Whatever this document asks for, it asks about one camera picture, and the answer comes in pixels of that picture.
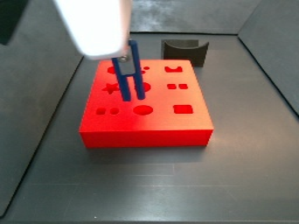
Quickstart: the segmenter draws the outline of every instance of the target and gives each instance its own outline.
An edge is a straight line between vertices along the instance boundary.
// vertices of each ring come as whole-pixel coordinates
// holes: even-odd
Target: red shape sorter block
[[[86,148],[206,145],[213,131],[188,60],[141,60],[145,99],[122,101],[110,61],[101,61],[78,133]]]

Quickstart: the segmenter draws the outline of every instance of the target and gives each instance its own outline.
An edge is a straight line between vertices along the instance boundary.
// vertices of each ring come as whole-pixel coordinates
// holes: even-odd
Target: gray wall
[[[52,1],[31,0],[9,45],[0,45],[0,216],[80,58]]]
[[[260,0],[134,0],[132,32],[237,34]]]
[[[299,114],[297,12],[297,0],[262,0],[238,37]]]

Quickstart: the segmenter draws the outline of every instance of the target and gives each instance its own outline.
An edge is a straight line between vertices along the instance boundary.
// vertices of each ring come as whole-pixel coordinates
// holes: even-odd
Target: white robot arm
[[[92,60],[126,54],[132,0],[53,0],[72,41]]]

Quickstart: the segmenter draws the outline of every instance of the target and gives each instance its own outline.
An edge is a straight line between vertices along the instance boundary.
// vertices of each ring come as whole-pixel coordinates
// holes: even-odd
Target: gray arch-shaped block
[[[164,39],[162,59],[189,60],[193,67],[202,67],[209,42],[198,45],[197,39]]]

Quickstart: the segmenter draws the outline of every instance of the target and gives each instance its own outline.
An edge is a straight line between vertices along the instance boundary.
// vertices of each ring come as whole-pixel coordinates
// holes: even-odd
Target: metal floor
[[[161,39],[209,41],[194,68],[209,145],[86,150],[78,126],[97,62],[84,60],[0,222],[299,221],[297,117],[237,37],[132,38],[142,59],[160,59]]]

